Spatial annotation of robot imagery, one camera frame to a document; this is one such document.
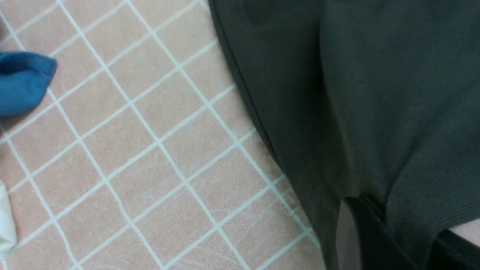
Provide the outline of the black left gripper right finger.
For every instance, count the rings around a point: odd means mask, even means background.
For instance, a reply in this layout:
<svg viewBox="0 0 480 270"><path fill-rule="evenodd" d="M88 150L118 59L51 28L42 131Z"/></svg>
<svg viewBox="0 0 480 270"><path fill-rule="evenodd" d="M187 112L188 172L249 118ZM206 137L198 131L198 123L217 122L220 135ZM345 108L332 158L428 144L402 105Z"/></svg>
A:
<svg viewBox="0 0 480 270"><path fill-rule="evenodd" d="M470 241L446 230L433 243L429 270L479 270L480 248Z"/></svg>

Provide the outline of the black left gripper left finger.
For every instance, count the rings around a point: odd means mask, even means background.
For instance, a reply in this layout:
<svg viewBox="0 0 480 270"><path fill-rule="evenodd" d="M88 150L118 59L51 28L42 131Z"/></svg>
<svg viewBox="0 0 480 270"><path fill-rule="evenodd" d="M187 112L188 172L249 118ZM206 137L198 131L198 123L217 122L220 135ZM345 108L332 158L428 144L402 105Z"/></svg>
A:
<svg viewBox="0 0 480 270"><path fill-rule="evenodd" d="M340 270L408 270L409 261L382 222L359 198L343 198L337 221L336 252Z"/></svg>

